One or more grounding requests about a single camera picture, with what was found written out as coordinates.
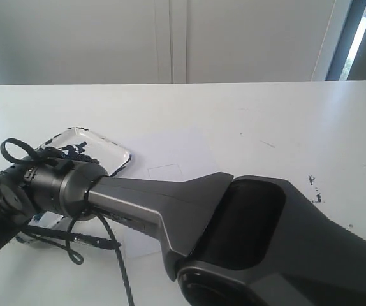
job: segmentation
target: white table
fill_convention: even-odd
[[[197,127],[221,171],[284,178],[313,200],[316,187],[315,205],[366,239],[366,82],[0,86],[0,143],[36,146],[70,126],[121,143]],[[8,165],[0,155],[0,170]],[[126,305],[115,255],[81,252],[85,263],[76,266],[56,248],[8,244],[0,305]],[[127,269],[136,305],[187,305],[160,254]]]

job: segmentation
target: sheet of paper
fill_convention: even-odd
[[[119,177],[182,182],[219,171],[204,136],[195,128],[128,139],[122,146],[133,158]],[[157,240],[129,228],[124,244],[128,258],[160,251]]]

